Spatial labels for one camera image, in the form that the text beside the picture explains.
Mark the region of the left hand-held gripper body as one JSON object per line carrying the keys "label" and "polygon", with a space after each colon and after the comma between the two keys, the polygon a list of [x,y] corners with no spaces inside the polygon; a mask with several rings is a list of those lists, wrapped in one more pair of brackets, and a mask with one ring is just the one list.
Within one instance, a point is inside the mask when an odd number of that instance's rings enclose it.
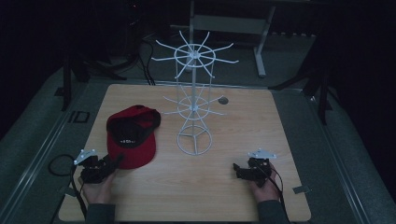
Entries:
{"label": "left hand-held gripper body", "polygon": [[82,166],[80,177],[86,184],[99,184],[110,175],[109,163],[99,159],[95,149],[82,149],[75,158],[74,164]]}

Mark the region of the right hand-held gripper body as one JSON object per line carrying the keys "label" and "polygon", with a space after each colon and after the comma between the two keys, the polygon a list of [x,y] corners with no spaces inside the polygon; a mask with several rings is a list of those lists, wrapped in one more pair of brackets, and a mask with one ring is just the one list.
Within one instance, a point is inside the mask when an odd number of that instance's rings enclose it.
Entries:
{"label": "right hand-held gripper body", "polygon": [[261,188],[272,174],[270,160],[276,158],[276,154],[259,148],[248,154],[248,167],[253,173],[252,180]]}

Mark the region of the red baseball cap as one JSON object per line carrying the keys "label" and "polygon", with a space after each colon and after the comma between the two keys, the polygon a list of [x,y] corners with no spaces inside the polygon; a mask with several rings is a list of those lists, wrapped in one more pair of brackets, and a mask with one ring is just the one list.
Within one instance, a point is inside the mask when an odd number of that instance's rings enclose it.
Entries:
{"label": "red baseball cap", "polygon": [[106,122],[106,147],[111,160],[122,160],[119,168],[142,167],[155,156],[155,130],[161,124],[161,114],[143,105],[130,106],[111,115]]}

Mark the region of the person's left hand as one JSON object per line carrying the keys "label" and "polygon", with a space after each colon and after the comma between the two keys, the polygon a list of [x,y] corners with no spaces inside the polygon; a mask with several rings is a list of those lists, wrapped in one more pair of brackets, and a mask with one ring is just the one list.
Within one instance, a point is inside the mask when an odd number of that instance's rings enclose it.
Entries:
{"label": "person's left hand", "polygon": [[84,184],[82,192],[89,204],[107,204],[111,201],[111,189],[115,173],[109,175],[99,184]]}

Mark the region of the person's right hand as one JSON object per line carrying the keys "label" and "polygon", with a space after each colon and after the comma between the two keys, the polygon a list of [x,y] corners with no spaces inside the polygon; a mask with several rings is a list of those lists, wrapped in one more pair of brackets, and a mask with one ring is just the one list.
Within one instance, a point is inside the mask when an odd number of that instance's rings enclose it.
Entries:
{"label": "person's right hand", "polygon": [[280,201],[279,190],[276,187],[276,171],[273,164],[270,164],[272,168],[271,181],[267,181],[261,188],[259,188],[255,182],[248,181],[248,185],[252,191],[253,197],[257,203],[266,201]]}

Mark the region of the black floor socket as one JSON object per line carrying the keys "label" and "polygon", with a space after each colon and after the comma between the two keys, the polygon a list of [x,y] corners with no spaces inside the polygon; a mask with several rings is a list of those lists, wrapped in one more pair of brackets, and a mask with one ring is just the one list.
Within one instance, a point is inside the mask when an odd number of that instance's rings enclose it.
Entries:
{"label": "black floor socket", "polygon": [[69,123],[87,123],[90,113],[86,111],[73,111],[68,119]]}

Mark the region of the black stand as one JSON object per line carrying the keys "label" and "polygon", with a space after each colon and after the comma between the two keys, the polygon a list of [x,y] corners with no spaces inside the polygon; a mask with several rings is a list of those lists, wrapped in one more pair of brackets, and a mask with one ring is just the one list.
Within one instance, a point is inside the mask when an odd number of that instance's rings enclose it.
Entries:
{"label": "black stand", "polygon": [[330,73],[331,70],[326,65],[314,63],[312,60],[305,59],[294,77],[275,86],[270,86],[269,90],[281,91],[306,78],[307,82],[303,87],[303,94],[313,98],[317,91],[319,91],[318,117],[321,123],[326,125]]}
{"label": "black stand", "polygon": [[66,52],[63,59],[63,85],[55,92],[56,95],[63,97],[62,111],[69,107],[72,100],[71,73],[74,73],[80,82],[88,82],[90,76],[86,71],[86,67],[89,66],[112,79],[125,80],[125,77],[116,75],[115,71],[131,64],[130,61],[125,61],[124,63],[106,66],[79,51]]}

